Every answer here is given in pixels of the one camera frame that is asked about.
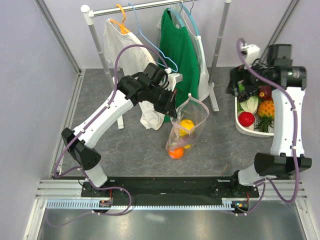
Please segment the orange toy fruit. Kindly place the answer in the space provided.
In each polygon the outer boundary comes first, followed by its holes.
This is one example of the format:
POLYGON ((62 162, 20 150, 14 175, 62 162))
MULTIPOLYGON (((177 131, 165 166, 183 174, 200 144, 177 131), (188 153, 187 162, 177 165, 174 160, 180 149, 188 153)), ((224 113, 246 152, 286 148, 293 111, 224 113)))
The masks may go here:
POLYGON ((184 156, 184 153, 185 153, 185 149, 183 147, 170 149, 168 151, 168 155, 170 156, 170 158, 175 160, 182 158, 184 156))

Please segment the red apple toy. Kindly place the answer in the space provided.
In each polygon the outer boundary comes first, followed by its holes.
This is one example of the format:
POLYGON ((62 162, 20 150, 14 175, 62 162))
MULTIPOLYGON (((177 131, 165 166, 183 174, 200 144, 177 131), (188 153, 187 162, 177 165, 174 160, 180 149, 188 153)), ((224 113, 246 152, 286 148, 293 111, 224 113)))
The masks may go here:
POLYGON ((243 111, 238 115, 238 121, 243 127, 249 127, 255 122, 255 117, 252 113, 243 111))

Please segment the left aluminium frame post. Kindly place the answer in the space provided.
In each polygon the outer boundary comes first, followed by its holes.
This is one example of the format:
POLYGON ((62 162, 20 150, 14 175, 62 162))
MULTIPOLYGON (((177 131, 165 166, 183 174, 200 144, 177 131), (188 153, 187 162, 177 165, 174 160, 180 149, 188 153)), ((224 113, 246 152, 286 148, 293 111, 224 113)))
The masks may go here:
POLYGON ((77 75, 80 75, 82 70, 79 67, 74 55, 72 54, 65 38, 63 37, 50 9, 48 8, 46 2, 44 0, 34 0, 35 4, 39 8, 42 16, 44 17, 45 21, 47 22, 50 30, 52 31, 54 37, 56 38, 59 46, 63 50, 64 54, 66 55, 69 63, 71 64, 72 68, 75 70, 77 75))

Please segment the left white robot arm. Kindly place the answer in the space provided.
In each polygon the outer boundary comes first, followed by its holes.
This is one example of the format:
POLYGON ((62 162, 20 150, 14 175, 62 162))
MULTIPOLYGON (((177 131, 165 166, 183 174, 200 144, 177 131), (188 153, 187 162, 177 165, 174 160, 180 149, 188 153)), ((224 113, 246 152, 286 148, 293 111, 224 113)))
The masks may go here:
POLYGON ((93 184, 92 191, 99 197, 109 193, 110 185, 100 164, 101 155, 94 147, 112 124, 142 102, 151 103, 158 113, 177 117, 177 91, 167 89, 168 72, 169 69, 149 63, 144 71, 122 77, 116 84, 116 90, 87 120, 74 129, 62 131, 67 151, 80 164, 84 175, 93 184))

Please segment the yellow pear toy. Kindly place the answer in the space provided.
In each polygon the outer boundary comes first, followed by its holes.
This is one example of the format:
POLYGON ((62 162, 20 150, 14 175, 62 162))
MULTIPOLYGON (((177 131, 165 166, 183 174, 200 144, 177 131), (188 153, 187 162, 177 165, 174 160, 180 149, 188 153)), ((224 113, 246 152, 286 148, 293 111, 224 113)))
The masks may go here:
POLYGON ((179 129, 179 135, 185 136, 189 134, 189 131, 195 126, 194 122, 190 119, 183 119, 180 122, 182 128, 179 129))

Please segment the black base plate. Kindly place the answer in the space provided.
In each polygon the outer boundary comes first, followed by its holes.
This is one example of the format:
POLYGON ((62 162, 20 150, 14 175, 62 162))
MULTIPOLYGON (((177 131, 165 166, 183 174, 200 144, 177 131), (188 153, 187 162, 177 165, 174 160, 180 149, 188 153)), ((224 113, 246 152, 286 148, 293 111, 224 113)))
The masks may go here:
POLYGON ((217 205, 223 199, 258 198, 258 189, 240 185, 232 176, 114 176, 100 190, 83 183, 82 197, 112 197, 127 205, 217 205))

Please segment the white t-shirt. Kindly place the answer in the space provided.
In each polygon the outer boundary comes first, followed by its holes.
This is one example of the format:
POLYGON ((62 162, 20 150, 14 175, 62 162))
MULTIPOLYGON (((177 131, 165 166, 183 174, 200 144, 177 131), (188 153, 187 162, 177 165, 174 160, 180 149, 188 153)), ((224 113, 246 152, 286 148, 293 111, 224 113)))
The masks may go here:
MULTIPOLYGON (((103 34, 104 57, 107 63, 113 67, 120 51, 129 45, 140 45, 142 42, 132 33, 121 34, 118 26, 106 20, 103 34)), ((155 63, 150 52, 144 47, 131 47, 125 50, 117 64, 117 69, 122 69, 124 75, 133 75, 143 72, 149 63, 155 63)), ((163 122, 165 115, 154 110, 154 105, 148 101, 139 103, 142 115, 141 124, 148 130, 158 130, 163 122)))

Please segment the orange spiky kiwano toy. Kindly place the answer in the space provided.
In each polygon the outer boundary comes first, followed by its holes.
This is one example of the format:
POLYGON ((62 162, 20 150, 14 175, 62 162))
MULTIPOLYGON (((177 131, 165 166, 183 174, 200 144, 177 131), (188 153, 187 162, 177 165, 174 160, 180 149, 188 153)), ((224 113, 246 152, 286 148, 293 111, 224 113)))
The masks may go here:
POLYGON ((271 98, 264 100, 259 104, 257 116, 258 120, 255 129, 260 132, 268 133, 269 127, 275 119, 275 105, 271 98))

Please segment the clear pink-dotted zip bag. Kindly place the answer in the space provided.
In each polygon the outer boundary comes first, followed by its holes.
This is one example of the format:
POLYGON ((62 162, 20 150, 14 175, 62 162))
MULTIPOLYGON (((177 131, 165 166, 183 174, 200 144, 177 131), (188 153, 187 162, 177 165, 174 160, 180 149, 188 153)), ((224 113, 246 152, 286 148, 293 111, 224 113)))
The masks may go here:
POLYGON ((177 109, 177 118, 171 118, 172 128, 165 149, 169 157, 178 160, 187 155, 199 142, 210 111, 190 93, 177 109))

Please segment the orange hanger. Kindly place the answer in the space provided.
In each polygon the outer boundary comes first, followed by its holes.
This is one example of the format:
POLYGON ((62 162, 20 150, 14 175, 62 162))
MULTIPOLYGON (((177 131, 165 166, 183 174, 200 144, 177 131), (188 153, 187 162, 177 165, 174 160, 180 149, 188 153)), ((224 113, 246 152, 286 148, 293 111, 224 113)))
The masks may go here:
POLYGON ((114 20, 114 19, 111 18, 109 21, 110 21, 111 23, 116 24, 116 25, 119 27, 121 34, 128 34, 128 33, 130 33, 130 31, 129 31, 129 30, 126 28, 126 26, 125 26, 126 13, 125 13, 124 9, 122 8, 122 6, 121 6, 120 4, 116 4, 115 6, 116 6, 117 8, 119 8, 119 10, 120 10, 121 13, 122 13, 122 20, 121 20, 121 22, 118 22, 118 21, 116 21, 116 20, 114 20))

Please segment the yellow-orange mango toy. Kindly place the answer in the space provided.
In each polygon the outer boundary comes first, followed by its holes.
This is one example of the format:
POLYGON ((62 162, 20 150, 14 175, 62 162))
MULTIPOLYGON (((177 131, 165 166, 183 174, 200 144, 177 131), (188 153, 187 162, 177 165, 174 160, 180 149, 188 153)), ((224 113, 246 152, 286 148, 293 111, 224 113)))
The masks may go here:
POLYGON ((184 149, 190 149, 193 146, 192 143, 186 144, 183 146, 184 149))

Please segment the right aluminium frame post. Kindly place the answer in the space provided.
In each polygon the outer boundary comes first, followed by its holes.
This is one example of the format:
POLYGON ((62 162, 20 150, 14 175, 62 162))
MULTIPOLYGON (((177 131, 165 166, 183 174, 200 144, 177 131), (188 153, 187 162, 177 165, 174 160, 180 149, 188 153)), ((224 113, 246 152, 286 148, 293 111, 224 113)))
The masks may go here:
POLYGON ((299 5, 300 0, 291 0, 285 9, 282 17, 280 18, 276 28, 274 29, 269 41, 265 49, 263 50, 262 56, 260 57, 259 67, 263 69, 263 64, 266 62, 268 57, 268 48, 270 45, 274 45, 279 37, 281 36, 283 30, 285 29, 287 23, 289 22, 290 18, 292 17, 294 11, 296 10, 297 6, 299 5))

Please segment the white tank top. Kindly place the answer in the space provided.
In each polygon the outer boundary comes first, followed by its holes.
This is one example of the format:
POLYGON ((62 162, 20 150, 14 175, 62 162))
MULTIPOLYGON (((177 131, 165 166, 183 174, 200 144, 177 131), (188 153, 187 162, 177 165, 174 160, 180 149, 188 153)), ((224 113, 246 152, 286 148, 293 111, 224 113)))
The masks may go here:
POLYGON ((208 79, 209 79, 209 72, 206 65, 206 59, 205 59, 205 52, 203 48, 202 38, 201 35, 199 36, 199 39, 195 39, 189 35, 195 53, 198 61, 198 67, 199 67, 199 83, 198 83, 198 99, 199 101, 203 101, 206 99, 209 95, 208 93, 208 79))

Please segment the dark red mangosteen toy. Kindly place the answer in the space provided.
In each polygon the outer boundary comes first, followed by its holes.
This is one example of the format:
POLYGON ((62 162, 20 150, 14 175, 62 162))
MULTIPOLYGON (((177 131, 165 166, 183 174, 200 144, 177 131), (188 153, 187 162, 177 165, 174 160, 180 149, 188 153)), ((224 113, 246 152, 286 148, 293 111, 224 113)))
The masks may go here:
POLYGON ((272 98, 272 90, 271 87, 268 85, 261 86, 259 88, 258 96, 263 100, 269 100, 272 98))

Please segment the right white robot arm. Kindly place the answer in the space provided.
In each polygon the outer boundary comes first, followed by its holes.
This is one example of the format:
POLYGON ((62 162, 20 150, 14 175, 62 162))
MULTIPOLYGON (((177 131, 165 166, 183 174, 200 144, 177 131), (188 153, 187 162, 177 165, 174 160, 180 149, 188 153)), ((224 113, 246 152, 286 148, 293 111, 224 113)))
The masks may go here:
POLYGON ((262 87, 269 87, 275 115, 266 113, 260 117, 262 126, 274 129, 270 152, 258 152, 251 166, 236 171, 229 191, 240 197, 247 186, 269 182, 281 200, 291 203, 298 195, 300 173, 312 166, 312 159, 305 156, 301 130, 307 69, 293 64, 291 44, 270 45, 267 61, 262 65, 257 45, 241 38, 236 49, 242 64, 230 71, 226 92, 236 98, 243 93, 257 96, 262 87), (243 92, 239 83, 244 86, 243 92))

